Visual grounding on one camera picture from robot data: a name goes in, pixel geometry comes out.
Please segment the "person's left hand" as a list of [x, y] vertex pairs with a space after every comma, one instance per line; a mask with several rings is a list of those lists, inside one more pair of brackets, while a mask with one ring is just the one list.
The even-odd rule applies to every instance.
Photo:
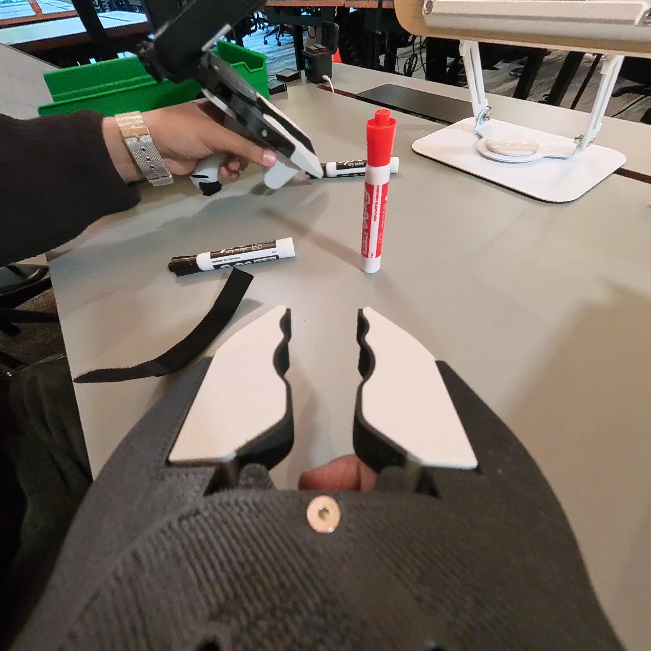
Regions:
[[250, 163], [269, 169], [276, 153], [224, 125], [224, 114], [207, 99], [147, 111], [143, 120], [167, 169], [189, 175], [212, 155], [224, 155], [221, 179], [235, 181]]

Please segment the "metal band wristwatch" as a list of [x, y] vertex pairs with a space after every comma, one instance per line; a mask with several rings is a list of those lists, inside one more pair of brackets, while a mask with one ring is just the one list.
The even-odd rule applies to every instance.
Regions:
[[115, 121], [123, 143], [144, 179], [154, 187], [174, 184], [173, 175], [164, 164], [142, 114], [139, 111], [119, 114]]

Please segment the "black desk pad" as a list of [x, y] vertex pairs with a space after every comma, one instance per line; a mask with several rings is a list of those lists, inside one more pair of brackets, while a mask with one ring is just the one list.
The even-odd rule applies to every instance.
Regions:
[[425, 120], [450, 125], [473, 118], [470, 102], [426, 93], [414, 88], [383, 84], [356, 95], [363, 102], [392, 111], [420, 117]]

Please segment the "red dry erase marker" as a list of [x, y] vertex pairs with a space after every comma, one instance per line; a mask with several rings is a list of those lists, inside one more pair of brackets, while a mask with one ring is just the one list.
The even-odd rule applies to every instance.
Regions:
[[364, 173], [360, 269], [376, 273], [381, 267], [391, 159], [396, 119], [379, 109], [366, 125], [367, 165]]

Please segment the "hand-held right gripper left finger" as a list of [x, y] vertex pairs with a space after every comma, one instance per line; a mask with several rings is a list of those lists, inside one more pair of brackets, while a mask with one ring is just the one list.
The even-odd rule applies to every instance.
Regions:
[[172, 466], [257, 463], [270, 470], [289, 455], [291, 334], [291, 312], [279, 305], [217, 348], [169, 453]]

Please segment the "black office chair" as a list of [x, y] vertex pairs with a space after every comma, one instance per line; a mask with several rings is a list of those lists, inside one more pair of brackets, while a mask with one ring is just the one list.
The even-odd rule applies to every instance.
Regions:
[[27, 301], [52, 288], [46, 265], [16, 263], [1, 267], [1, 332], [9, 337], [20, 334], [19, 324], [57, 323], [56, 313], [19, 309]]

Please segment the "person's right hand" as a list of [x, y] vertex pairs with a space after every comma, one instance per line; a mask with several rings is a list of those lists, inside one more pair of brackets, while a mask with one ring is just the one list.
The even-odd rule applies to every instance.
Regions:
[[378, 474], [356, 454], [341, 456], [317, 468], [304, 471], [298, 488], [313, 492], [370, 492]]

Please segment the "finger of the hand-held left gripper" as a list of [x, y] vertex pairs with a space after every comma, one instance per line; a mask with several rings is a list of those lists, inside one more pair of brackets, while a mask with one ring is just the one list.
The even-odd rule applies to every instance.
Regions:
[[248, 134], [275, 151], [314, 151], [310, 137], [263, 96], [248, 99]]
[[[203, 94], [223, 113], [223, 126], [259, 146], [271, 149], [265, 144], [257, 143], [248, 134], [248, 101], [235, 104], [235, 107], [240, 109], [238, 113], [213, 93], [203, 91]], [[321, 176], [320, 161], [314, 151], [307, 151], [301, 145], [297, 147], [296, 151], [273, 151], [276, 155], [276, 162], [274, 166], [264, 170], [263, 173], [263, 182], [267, 188], [278, 190], [300, 172]]]

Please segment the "green plastic bin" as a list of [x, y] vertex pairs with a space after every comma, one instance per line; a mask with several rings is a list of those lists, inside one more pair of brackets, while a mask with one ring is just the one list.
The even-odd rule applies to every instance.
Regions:
[[65, 68], [43, 75], [52, 95], [38, 107], [38, 115], [69, 115], [92, 110], [106, 117], [177, 105], [201, 95], [193, 80], [176, 84], [156, 81], [135, 56]]

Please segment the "wooden clipboard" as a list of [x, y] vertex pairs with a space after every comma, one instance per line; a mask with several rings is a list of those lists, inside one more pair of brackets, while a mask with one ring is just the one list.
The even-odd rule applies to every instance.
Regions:
[[395, 1], [413, 35], [650, 58], [649, 1]]

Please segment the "black charging dock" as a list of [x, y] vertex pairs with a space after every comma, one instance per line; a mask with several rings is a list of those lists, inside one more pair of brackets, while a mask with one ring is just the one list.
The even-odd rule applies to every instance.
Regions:
[[305, 79], [310, 83], [319, 85], [327, 81], [324, 77], [331, 78], [332, 56], [331, 49], [324, 45], [305, 46], [303, 50]]

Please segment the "white tablet stand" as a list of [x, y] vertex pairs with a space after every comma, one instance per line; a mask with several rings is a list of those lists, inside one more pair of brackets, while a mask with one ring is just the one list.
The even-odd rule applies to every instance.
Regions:
[[570, 138], [493, 116], [479, 43], [459, 40], [474, 117], [414, 141], [416, 154], [553, 204], [580, 198], [625, 164], [622, 153], [594, 144], [625, 55], [600, 53], [601, 81], [588, 125]]

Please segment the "person's left forearm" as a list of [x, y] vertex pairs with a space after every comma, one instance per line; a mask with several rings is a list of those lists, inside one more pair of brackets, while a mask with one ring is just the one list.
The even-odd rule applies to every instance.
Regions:
[[45, 254], [141, 197], [115, 168], [96, 111], [1, 115], [1, 265]]

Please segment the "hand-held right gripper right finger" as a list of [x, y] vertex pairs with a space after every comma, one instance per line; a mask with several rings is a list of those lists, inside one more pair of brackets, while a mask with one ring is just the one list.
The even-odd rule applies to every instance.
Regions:
[[478, 460], [436, 358], [370, 307], [357, 313], [354, 452], [373, 471], [475, 471]]

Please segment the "black dry erase marker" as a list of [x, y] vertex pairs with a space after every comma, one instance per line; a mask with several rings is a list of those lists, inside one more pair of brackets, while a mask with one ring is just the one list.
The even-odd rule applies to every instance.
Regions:
[[177, 277], [200, 272], [229, 269], [240, 265], [273, 262], [296, 256], [292, 238], [251, 243], [241, 247], [218, 249], [195, 256], [175, 256], [167, 265]]
[[367, 174], [368, 161], [366, 159], [351, 159], [345, 161], [321, 162], [321, 176], [306, 172], [308, 178], [316, 180], [319, 178], [352, 178], [363, 176], [371, 181], [387, 182], [390, 175], [398, 172], [400, 165], [399, 157], [392, 157], [387, 166], [372, 168], [370, 175]]

